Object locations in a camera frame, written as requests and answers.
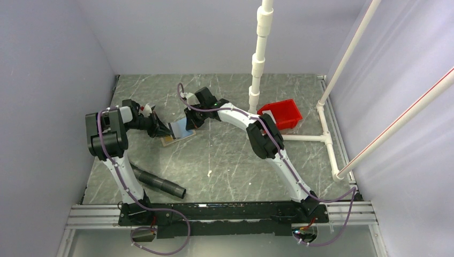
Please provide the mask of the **white striped credit card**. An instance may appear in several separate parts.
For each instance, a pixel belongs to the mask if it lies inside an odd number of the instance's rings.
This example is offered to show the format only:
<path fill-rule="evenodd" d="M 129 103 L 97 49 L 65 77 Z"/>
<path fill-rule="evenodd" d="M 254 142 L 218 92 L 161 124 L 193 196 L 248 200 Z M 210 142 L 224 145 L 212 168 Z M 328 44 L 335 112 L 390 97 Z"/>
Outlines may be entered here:
<path fill-rule="evenodd" d="M 174 139 L 179 139 L 182 136 L 180 126 L 177 122 L 168 123 L 169 130 L 171 131 L 171 136 Z"/>

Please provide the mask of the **white credit card stack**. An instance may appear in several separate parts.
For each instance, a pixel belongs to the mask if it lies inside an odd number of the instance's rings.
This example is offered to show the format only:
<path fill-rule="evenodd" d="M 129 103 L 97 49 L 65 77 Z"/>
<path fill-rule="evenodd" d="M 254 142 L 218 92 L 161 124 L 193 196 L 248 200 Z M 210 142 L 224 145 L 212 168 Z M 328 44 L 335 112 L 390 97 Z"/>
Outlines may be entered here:
<path fill-rule="evenodd" d="M 263 115 L 267 114 L 268 116 L 270 116 L 270 118 L 272 119 L 272 121 L 273 121 L 274 123 L 276 123 L 275 117 L 274 117 L 273 113 L 272 113 L 270 110 L 264 110 L 264 111 L 262 111 L 262 114 L 263 114 Z"/>

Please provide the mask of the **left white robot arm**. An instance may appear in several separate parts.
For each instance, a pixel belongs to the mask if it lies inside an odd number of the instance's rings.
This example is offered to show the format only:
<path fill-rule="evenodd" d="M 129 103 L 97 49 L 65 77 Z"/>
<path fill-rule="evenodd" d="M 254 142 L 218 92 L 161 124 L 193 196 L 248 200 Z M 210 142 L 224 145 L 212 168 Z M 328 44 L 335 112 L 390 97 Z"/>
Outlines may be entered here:
<path fill-rule="evenodd" d="M 151 138 L 172 135 L 172 131 L 159 119 L 150 106 L 132 99 L 123 100 L 120 106 L 108 107 L 85 116 L 89 152 L 111 172 L 119 187 L 123 206 L 133 209 L 133 218 L 141 225 L 153 220 L 154 210 L 143 187 L 135 177 L 128 160 L 127 131 L 145 131 Z"/>

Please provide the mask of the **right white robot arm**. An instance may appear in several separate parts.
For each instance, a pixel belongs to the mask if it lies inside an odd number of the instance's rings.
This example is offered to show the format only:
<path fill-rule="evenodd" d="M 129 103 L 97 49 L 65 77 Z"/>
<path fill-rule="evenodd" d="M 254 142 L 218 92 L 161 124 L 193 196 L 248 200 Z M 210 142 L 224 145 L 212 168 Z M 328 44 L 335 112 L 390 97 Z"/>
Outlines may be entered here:
<path fill-rule="evenodd" d="M 252 114 L 226 99 L 218 100 L 207 87 L 192 94 L 184 92 L 183 84 L 179 83 L 177 94 L 186 105 L 184 113 L 187 130 L 200 128 L 206 119 L 215 119 L 245 131 L 255 155 L 269 163 L 286 185 L 296 206 L 296 218 L 308 222 L 315 216 L 321 201 L 291 163 L 283 136 L 269 114 Z"/>

